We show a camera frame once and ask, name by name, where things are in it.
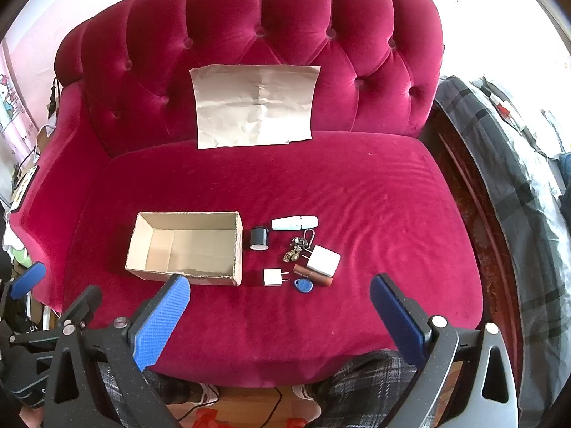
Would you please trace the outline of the cardboard box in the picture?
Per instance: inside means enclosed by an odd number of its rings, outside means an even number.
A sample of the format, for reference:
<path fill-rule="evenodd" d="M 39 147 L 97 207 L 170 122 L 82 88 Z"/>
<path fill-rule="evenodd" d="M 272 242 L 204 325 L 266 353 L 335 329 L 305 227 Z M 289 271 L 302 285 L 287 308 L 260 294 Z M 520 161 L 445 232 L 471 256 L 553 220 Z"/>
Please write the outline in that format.
<path fill-rule="evenodd" d="M 141 212 L 125 269 L 144 280 L 180 274 L 197 285 L 242 283 L 243 224 L 237 212 Z"/>

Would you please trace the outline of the brown lipstick tube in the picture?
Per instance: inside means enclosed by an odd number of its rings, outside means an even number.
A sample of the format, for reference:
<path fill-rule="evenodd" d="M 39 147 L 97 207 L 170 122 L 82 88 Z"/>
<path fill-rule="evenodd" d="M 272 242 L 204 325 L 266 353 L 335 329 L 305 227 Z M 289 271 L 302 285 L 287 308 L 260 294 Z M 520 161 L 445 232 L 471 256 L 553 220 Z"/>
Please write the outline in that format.
<path fill-rule="evenodd" d="M 295 264 L 293 266 L 293 272 L 294 274 L 298 274 L 299 276 L 302 276 L 304 278 L 308 278 L 309 280 L 313 281 L 314 283 L 320 285 L 320 286 L 324 286 L 324 287 L 330 287 L 332 285 L 333 282 L 333 278 L 323 275 L 323 274 L 319 274 L 316 271 L 312 271 L 311 269 L 308 269 L 307 267 L 303 267 L 301 265 Z"/>

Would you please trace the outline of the large white charger plug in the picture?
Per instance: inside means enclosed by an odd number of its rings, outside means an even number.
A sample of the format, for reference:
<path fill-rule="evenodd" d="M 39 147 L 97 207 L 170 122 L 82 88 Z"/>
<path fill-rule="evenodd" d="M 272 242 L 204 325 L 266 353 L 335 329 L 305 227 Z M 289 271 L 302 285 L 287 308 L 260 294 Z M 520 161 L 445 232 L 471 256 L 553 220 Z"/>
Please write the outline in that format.
<path fill-rule="evenodd" d="M 318 274 L 333 277 L 339 267 L 341 255 L 323 246 L 316 245 L 309 254 L 304 254 L 307 259 L 306 267 Z"/>

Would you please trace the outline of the blue key fob tag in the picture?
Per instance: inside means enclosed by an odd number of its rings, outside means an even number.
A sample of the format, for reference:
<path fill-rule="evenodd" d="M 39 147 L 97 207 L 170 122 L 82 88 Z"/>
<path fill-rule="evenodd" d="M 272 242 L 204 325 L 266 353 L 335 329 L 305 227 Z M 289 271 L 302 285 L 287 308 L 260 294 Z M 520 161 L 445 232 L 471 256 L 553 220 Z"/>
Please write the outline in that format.
<path fill-rule="evenodd" d="M 305 277 L 295 279 L 293 285 L 295 289 L 302 294 L 309 294 L 312 290 L 314 290 L 314 283 Z"/>

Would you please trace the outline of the small white charger plug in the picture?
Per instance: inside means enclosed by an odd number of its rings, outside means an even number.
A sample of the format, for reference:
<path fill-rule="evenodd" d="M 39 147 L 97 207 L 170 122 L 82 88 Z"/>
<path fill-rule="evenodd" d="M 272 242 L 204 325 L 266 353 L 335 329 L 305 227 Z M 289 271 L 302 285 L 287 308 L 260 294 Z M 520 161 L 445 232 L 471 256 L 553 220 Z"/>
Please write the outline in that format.
<path fill-rule="evenodd" d="M 287 281 L 290 281 L 290 278 L 279 267 L 263 270 L 263 285 L 265 287 L 279 287 Z"/>

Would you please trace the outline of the plaid trouser leg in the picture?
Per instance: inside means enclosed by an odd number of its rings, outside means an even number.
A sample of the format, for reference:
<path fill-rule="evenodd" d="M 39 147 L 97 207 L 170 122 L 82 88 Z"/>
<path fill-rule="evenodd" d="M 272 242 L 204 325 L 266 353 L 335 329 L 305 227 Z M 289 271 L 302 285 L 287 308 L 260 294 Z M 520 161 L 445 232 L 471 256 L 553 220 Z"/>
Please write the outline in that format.
<path fill-rule="evenodd" d="M 330 378 L 307 384 L 320 407 L 310 427 L 378 427 L 405 393 L 416 368 L 396 351 L 355 357 Z"/>

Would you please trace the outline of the small dark cylindrical jar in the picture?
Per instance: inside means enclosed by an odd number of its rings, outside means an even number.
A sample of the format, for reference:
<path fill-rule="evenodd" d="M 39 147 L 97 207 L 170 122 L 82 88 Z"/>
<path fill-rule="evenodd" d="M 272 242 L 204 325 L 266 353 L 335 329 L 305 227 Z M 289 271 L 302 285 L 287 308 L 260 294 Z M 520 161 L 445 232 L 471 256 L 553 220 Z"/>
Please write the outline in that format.
<path fill-rule="evenodd" d="M 269 248 L 269 229 L 257 226 L 250 230 L 250 249 L 264 251 Z"/>

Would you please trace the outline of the white oblong tube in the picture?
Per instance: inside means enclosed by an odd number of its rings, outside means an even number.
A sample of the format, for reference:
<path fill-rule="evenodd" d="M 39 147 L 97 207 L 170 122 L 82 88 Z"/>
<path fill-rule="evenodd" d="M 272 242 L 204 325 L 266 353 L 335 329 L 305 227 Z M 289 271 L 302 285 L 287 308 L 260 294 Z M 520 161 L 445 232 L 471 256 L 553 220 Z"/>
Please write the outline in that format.
<path fill-rule="evenodd" d="M 315 215 L 292 215 L 271 220 L 273 231 L 301 231 L 318 227 L 318 217 Z"/>

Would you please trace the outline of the hello kitty poster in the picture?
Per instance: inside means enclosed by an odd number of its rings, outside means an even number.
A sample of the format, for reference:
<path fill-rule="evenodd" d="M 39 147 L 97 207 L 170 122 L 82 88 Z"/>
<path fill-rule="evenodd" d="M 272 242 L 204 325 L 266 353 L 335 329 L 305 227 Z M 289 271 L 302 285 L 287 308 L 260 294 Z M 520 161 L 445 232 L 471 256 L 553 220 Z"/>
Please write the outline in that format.
<path fill-rule="evenodd" d="M 6 74 L 1 74 L 1 132 L 10 126 L 25 126 L 25 111 L 16 91 L 14 82 Z"/>

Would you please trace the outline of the grey plaid blanket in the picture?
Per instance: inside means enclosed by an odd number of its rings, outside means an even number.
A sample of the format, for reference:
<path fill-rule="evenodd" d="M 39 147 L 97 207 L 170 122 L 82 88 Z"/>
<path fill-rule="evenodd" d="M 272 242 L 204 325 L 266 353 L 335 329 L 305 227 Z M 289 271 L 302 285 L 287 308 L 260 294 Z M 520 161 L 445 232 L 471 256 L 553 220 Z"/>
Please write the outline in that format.
<path fill-rule="evenodd" d="M 507 241 L 522 330 L 520 424 L 536 427 L 570 376 L 570 230 L 547 158 L 457 76 L 435 96 L 483 178 Z"/>

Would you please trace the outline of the red velvet tufted sofa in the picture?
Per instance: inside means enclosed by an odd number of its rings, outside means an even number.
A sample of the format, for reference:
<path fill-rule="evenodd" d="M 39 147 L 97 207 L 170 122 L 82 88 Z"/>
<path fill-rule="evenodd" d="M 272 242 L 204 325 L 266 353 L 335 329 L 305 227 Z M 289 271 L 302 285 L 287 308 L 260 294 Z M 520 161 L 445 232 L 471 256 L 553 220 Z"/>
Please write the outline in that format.
<path fill-rule="evenodd" d="M 338 252 L 328 287 L 266 287 L 288 234 L 246 250 L 238 286 L 193 286 L 156 364 L 228 387 L 310 383 L 391 346 L 369 299 L 386 272 L 456 327 L 483 313 L 478 267 L 438 165 L 419 139 L 443 54 L 432 0 L 123 0 L 60 45 L 57 126 L 12 230 L 45 279 L 35 297 L 67 308 L 102 290 L 93 325 L 129 316 L 159 289 L 125 263 L 141 212 L 237 212 L 246 228 L 314 215 Z M 211 64 L 321 69 L 313 137 L 200 150 L 190 71 Z"/>

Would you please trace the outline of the brown paper sheet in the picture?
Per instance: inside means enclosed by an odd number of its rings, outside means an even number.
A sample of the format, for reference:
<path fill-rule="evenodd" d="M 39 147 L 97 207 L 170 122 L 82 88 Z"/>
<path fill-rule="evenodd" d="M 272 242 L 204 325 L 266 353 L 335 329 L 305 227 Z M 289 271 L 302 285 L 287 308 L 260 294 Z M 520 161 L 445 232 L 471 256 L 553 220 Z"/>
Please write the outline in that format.
<path fill-rule="evenodd" d="M 190 70 L 197 147 L 285 145 L 312 138 L 320 66 L 220 65 Z"/>

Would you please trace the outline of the keychain with gold charm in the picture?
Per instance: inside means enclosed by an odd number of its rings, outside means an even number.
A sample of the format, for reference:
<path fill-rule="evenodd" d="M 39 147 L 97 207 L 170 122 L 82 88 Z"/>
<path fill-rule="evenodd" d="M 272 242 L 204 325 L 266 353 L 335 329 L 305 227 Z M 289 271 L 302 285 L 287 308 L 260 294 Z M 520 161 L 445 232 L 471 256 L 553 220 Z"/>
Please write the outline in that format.
<path fill-rule="evenodd" d="M 315 231 L 313 228 L 305 229 L 299 237 L 291 240 L 289 250 L 284 254 L 284 262 L 297 262 L 302 257 L 308 258 L 313 252 Z"/>

